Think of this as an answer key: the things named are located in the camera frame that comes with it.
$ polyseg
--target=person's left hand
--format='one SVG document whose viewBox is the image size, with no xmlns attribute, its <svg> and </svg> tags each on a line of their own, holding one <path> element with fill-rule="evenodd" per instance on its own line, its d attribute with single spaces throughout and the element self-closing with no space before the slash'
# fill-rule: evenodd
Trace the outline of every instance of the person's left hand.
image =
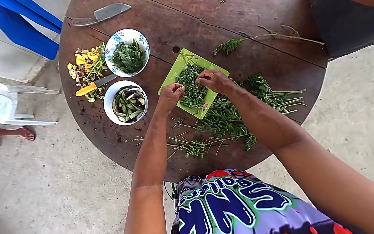
<svg viewBox="0 0 374 234">
<path fill-rule="evenodd" d="M 185 87 L 179 83 L 172 83 L 161 89 L 160 98 L 158 99 L 155 111 L 164 114 L 171 113 L 171 110 L 177 106 L 180 99 L 183 98 Z"/>
</svg>

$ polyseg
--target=knife handle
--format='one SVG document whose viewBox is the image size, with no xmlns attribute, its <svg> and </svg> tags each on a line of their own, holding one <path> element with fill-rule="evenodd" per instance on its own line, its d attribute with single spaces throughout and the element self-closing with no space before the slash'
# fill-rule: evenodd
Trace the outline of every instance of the knife handle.
<svg viewBox="0 0 374 234">
<path fill-rule="evenodd" d="M 71 21 L 71 24 L 73 26 L 87 26 L 87 25 L 91 25 L 91 24 L 95 24 L 97 23 L 98 20 L 95 18 L 95 16 L 93 17 L 90 17 L 90 18 L 75 18 Z"/>
<path fill-rule="evenodd" d="M 84 87 L 84 88 L 80 89 L 79 91 L 77 91 L 76 96 L 77 97 L 83 96 L 85 94 L 88 94 L 88 93 L 92 92 L 93 90 L 95 90 L 97 88 L 98 87 L 96 86 L 95 82 L 91 82 L 89 86 Z"/>
</svg>

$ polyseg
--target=bowl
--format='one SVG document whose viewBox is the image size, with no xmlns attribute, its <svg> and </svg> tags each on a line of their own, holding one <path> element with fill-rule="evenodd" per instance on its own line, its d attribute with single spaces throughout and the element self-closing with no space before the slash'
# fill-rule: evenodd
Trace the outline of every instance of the bowl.
<svg viewBox="0 0 374 234">
<path fill-rule="evenodd" d="M 115 98 L 115 95 L 123 87 L 129 86 L 129 85 L 132 85 L 132 86 L 135 86 L 135 87 L 138 87 L 138 88 L 141 89 L 141 92 L 145 96 L 145 109 L 144 109 L 144 113 L 142 114 L 141 118 L 139 118 L 137 121 L 132 122 L 132 123 L 125 123 L 125 122 L 120 121 L 118 119 L 118 117 L 116 116 L 116 114 L 113 112 L 112 102 L 113 102 L 113 99 Z M 141 88 L 141 86 L 139 86 L 136 83 L 134 83 L 132 81 L 129 81 L 129 80 L 121 80 L 121 81 L 118 81 L 115 84 L 111 85 L 107 89 L 107 91 L 105 93 L 105 98 L 103 100 L 103 108 L 105 109 L 105 112 L 106 112 L 106 115 L 108 116 L 108 118 L 110 120 L 112 120 L 112 122 L 116 123 L 117 125 L 123 125 L 123 126 L 133 125 L 136 122 L 140 121 L 145 116 L 145 114 L 147 113 L 147 110 L 148 110 L 148 97 L 147 97 L 147 94 L 144 92 L 144 90 Z"/>
<path fill-rule="evenodd" d="M 117 48 L 118 45 L 120 45 L 122 42 L 127 44 L 131 44 L 133 42 L 133 39 L 138 42 L 140 49 L 145 51 L 145 64 L 143 68 L 136 73 L 133 74 L 127 74 L 124 73 L 121 69 L 113 65 L 109 59 L 113 58 L 113 54 Z M 148 60 L 150 58 L 150 45 L 148 44 L 147 39 L 142 35 L 142 33 L 138 32 L 135 29 L 122 29 L 117 31 L 114 35 L 111 36 L 111 38 L 108 40 L 108 43 L 105 47 L 105 58 L 106 58 L 106 65 L 108 66 L 109 70 L 111 70 L 115 75 L 120 77 L 132 77 L 138 73 L 140 73 L 144 68 L 147 66 Z"/>
<path fill-rule="evenodd" d="M 187 64 L 186 64 L 186 61 L 184 61 L 182 55 L 190 55 L 190 56 L 192 56 L 191 57 L 191 62 L 192 63 L 194 63 L 196 65 L 199 65 L 201 67 L 204 67 L 205 69 L 215 69 L 215 68 L 217 68 L 217 69 L 221 70 L 221 72 L 223 72 L 227 77 L 229 77 L 229 72 L 226 71 L 225 69 L 213 64 L 212 62 L 209 62 L 209 61 L 205 60 L 204 58 L 196 55 L 193 52 L 190 52 L 186 49 L 182 49 L 180 54 L 178 55 L 176 61 L 174 62 L 174 65 L 172 66 L 171 70 L 169 71 L 167 77 L 165 78 L 165 80 L 163 82 L 163 85 L 159 89 L 158 95 L 161 94 L 161 89 L 164 86 L 176 82 L 177 76 L 181 73 L 181 71 L 184 70 L 184 68 L 186 68 Z M 198 119 L 202 120 L 205 117 L 205 115 L 206 115 L 207 111 L 209 110 L 211 104 L 213 103 L 214 99 L 216 98 L 217 94 L 218 93 L 215 93 L 215 92 L 211 91 L 211 89 L 207 90 L 207 95 L 205 97 L 205 108 L 203 109 L 203 111 L 201 111 L 199 113 L 195 113 L 195 110 L 193 110 L 189 107 L 186 107 L 184 105 L 181 105 L 180 102 L 178 102 L 177 106 L 180 107 L 181 109 L 187 111 L 188 113 L 194 115 Z"/>
</svg>

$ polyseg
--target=finger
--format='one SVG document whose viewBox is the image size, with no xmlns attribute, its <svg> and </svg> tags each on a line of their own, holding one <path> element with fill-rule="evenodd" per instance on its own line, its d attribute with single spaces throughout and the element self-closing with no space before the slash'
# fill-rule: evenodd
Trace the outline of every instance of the finger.
<svg viewBox="0 0 374 234">
<path fill-rule="evenodd" d="M 184 96 L 184 94 L 185 94 L 184 90 L 185 90 L 185 89 L 186 89 L 186 88 L 185 88 L 184 86 L 181 86 L 181 87 L 178 88 L 174 93 L 176 93 L 179 97 Z"/>
<path fill-rule="evenodd" d="M 200 73 L 200 75 L 197 78 L 199 79 L 203 77 L 211 77 L 215 73 L 216 70 L 217 69 L 205 70 L 202 73 Z"/>
<path fill-rule="evenodd" d="M 177 90 L 177 83 L 172 83 L 167 85 L 168 88 L 170 88 L 173 92 Z"/>
<path fill-rule="evenodd" d="M 174 83 L 175 84 L 175 89 L 178 89 L 178 88 L 180 88 L 180 87 L 183 87 L 184 85 L 182 85 L 182 84 L 179 84 L 179 83 Z"/>
<path fill-rule="evenodd" d="M 203 86 L 209 86 L 210 85 L 210 80 L 206 79 L 206 78 L 199 78 L 196 80 L 196 82 L 198 84 L 201 84 Z"/>
</svg>

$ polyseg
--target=white bowl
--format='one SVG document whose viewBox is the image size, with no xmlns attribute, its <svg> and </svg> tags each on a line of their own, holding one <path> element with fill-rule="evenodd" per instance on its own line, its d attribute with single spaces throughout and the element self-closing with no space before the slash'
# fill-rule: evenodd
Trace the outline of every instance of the white bowl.
<svg viewBox="0 0 374 234">
<path fill-rule="evenodd" d="M 134 74 L 127 74 L 124 73 L 121 69 L 113 65 L 109 59 L 113 58 L 113 54 L 116 50 L 116 47 L 120 45 L 122 42 L 125 45 L 132 44 L 133 39 L 138 42 L 140 49 L 145 51 L 145 64 L 143 68 Z M 108 43 L 105 47 L 105 58 L 106 58 L 106 65 L 108 66 L 109 70 L 111 70 L 114 74 L 120 77 L 132 77 L 138 73 L 140 73 L 144 68 L 147 66 L 148 60 L 150 58 L 150 45 L 148 44 L 147 39 L 142 35 L 142 33 L 138 32 L 134 29 L 122 29 L 117 31 L 111 38 L 108 40 Z"/>
<path fill-rule="evenodd" d="M 125 122 L 120 121 L 118 119 L 118 117 L 116 116 L 116 114 L 113 112 L 112 102 L 113 102 L 113 99 L 115 98 L 115 95 L 116 95 L 117 92 L 119 92 L 123 87 L 130 86 L 130 85 L 138 87 L 138 88 L 141 89 L 141 92 L 144 94 L 144 97 L 145 97 L 145 109 L 144 109 L 144 113 L 141 115 L 141 118 L 139 118 L 137 121 L 132 122 L 132 123 L 125 123 Z M 147 109 L 148 109 L 147 94 L 144 92 L 144 90 L 141 88 L 141 86 L 137 85 L 136 83 L 134 83 L 132 81 L 129 81 L 129 80 L 121 80 L 121 81 L 118 81 L 115 84 L 111 85 L 107 89 L 107 91 L 105 93 L 105 98 L 103 100 L 103 108 L 105 109 L 106 115 L 108 116 L 108 118 L 110 120 L 112 120 L 112 122 L 114 122 L 118 125 L 124 125 L 124 126 L 133 125 L 136 122 L 140 121 L 145 116 L 145 114 L 147 113 Z"/>
</svg>

